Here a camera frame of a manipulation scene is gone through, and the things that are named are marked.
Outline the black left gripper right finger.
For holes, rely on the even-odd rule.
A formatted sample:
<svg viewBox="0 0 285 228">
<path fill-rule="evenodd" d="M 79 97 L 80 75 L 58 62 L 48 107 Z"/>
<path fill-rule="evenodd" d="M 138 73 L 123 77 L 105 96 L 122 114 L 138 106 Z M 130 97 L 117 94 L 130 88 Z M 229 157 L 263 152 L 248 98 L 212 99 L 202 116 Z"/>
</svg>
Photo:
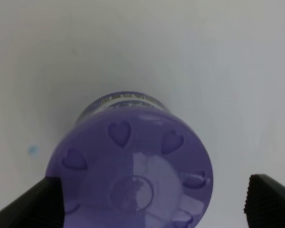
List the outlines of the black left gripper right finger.
<svg viewBox="0 0 285 228">
<path fill-rule="evenodd" d="M 265 174 L 251 175 L 244 213 L 250 228 L 285 228 L 285 186 Z"/>
</svg>

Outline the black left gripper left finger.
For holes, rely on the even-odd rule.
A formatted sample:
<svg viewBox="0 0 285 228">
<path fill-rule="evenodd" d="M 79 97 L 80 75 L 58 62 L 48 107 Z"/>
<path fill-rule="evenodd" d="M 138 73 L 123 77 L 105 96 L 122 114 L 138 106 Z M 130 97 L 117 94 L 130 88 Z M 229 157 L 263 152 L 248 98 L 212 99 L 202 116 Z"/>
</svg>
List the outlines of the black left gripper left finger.
<svg viewBox="0 0 285 228">
<path fill-rule="evenodd" d="M 60 178 L 45 177 L 0 211 L 0 228 L 62 228 L 65 210 Z"/>
</svg>

